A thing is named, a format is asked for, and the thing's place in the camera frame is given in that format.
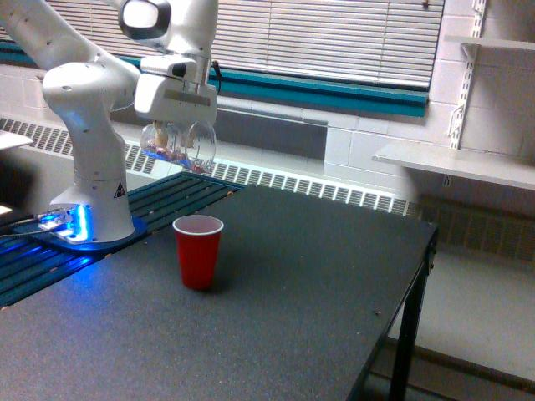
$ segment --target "cable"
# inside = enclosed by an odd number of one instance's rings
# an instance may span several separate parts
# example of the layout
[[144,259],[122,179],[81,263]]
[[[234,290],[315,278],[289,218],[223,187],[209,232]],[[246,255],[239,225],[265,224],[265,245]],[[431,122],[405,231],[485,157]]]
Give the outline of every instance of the cable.
[[22,238],[25,236],[36,236],[37,234],[45,234],[47,232],[61,231],[61,230],[64,230],[66,227],[67,227],[66,224],[61,224],[59,226],[49,228],[47,230],[29,231],[29,232],[23,232],[20,234],[4,234],[0,236],[0,238]]
[[221,68],[219,67],[219,63],[217,60],[213,60],[211,62],[211,65],[213,66],[214,70],[216,71],[217,80],[219,81],[219,88],[217,88],[217,94],[221,92],[221,84],[223,80],[223,74],[221,72]]

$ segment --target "blue light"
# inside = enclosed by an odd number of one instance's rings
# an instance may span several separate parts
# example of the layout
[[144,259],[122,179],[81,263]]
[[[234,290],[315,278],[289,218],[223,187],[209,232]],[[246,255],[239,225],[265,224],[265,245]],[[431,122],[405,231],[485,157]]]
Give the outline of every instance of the blue light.
[[48,216],[45,216],[41,219],[41,223],[48,223],[49,221],[52,221],[54,219],[56,219],[58,217],[58,215],[48,215]]
[[76,206],[75,215],[74,234],[79,241],[86,241],[89,238],[89,217],[85,206]]

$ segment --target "red plastic cup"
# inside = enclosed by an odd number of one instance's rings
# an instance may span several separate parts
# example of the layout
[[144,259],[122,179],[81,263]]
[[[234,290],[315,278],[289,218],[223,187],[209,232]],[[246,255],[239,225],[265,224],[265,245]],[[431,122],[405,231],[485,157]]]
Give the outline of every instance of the red plastic cup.
[[173,221],[182,282],[186,287],[205,290],[211,286],[224,226],[221,220],[204,215]]

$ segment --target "white brick wall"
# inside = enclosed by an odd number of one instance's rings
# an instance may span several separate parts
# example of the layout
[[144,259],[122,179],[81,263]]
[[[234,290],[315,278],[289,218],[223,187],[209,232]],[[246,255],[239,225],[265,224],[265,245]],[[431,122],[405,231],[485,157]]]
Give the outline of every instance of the white brick wall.
[[[535,2],[533,0],[488,0],[484,35],[535,42]],[[371,155],[390,141],[419,140],[448,145],[446,133],[451,112],[456,107],[465,68],[465,56],[458,43],[443,40],[446,34],[470,35],[474,12],[471,0],[448,0],[442,21],[431,82],[430,104],[423,119],[356,113],[338,114],[251,100],[220,98],[220,108],[244,114],[259,114],[306,124],[326,124],[328,137],[323,174],[386,190],[405,192],[407,197],[435,195],[457,201],[500,207],[535,216],[533,202],[525,194],[495,185],[458,182],[441,188],[439,175],[418,173],[371,161]],[[0,112],[26,114],[36,119],[59,119],[43,102],[39,81],[43,73],[0,65]],[[535,53],[482,49],[479,54],[473,90],[461,145],[507,155],[535,158]],[[294,160],[273,152],[221,149],[250,162],[279,165],[289,169],[310,169],[318,174],[317,163]],[[505,192],[499,200],[492,194]]]

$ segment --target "wall heater vent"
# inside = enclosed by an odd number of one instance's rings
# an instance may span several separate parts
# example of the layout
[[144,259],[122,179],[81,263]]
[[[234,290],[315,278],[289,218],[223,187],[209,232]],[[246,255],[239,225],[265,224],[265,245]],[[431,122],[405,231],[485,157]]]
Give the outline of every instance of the wall heater vent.
[[[64,129],[0,118],[0,130],[32,139],[33,143],[27,149],[72,157],[73,146]],[[135,143],[125,144],[125,159],[127,170],[155,180],[163,178],[170,171],[167,168],[155,169],[163,162],[141,154],[140,147]],[[239,185],[268,186],[400,216],[436,221],[440,225],[440,240],[444,243],[521,261],[535,261],[533,220],[503,216],[445,201],[425,200],[416,204],[380,190],[229,160],[216,160],[209,176]]]

